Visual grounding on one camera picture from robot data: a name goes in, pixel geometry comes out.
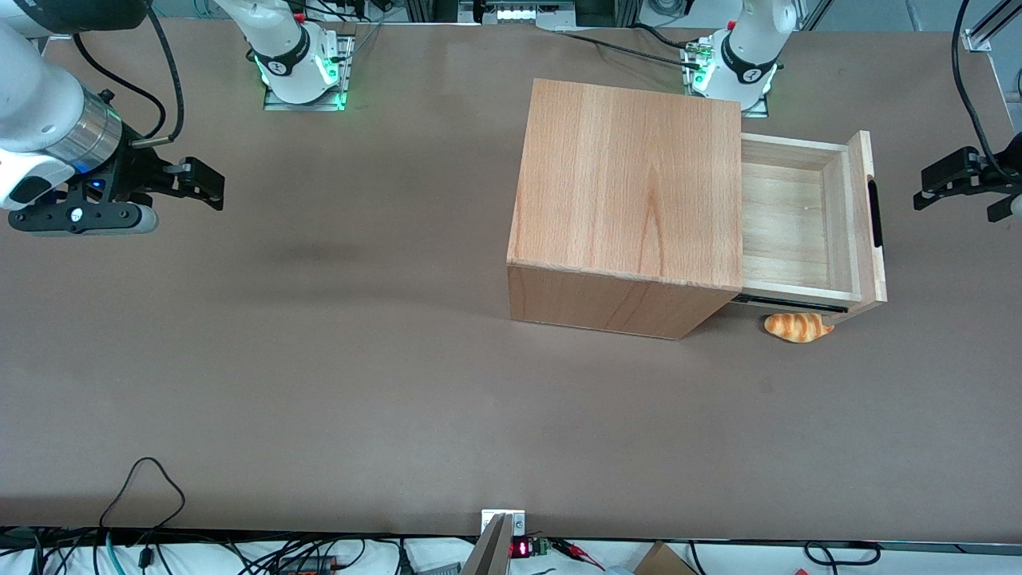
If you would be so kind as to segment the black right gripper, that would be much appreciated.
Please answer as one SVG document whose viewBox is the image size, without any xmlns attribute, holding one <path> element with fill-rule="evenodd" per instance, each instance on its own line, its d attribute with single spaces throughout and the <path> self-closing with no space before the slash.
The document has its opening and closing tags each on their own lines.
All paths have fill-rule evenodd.
<svg viewBox="0 0 1022 575">
<path fill-rule="evenodd" d="M 131 201 L 151 206 L 151 193 L 177 199 L 202 201 L 212 210 L 224 208 L 225 178 L 197 157 L 181 160 L 181 181 L 169 173 L 172 163 L 162 160 L 154 149 L 132 149 L 122 145 L 105 163 L 88 173 L 77 174 L 56 190 L 56 200 L 67 200 L 81 192 L 92 200 Z"/>
</svg>

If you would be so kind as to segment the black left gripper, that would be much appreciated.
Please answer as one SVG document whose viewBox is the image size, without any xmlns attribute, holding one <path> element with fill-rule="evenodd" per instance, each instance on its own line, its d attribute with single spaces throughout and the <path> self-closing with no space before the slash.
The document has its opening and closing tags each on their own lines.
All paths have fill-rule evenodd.
<svg viewBox="0 0 1022 575">
<path fill-rule="evenodd" d="M 983 137 L 986 160 L 975 147 L 961 147 L 921 171 L 921 190 L 913 196 L 913 208 L 922 211 L 946 197 L 1000 193 L 1021 193 L 1021 135 L 1015 135 L 998 153 L 993 153 Z M 996 223 L 1010 217 L 1020 218 L 1019 197 L 1004 197 L 987 207 L 987 221 Z"/>
</svg>

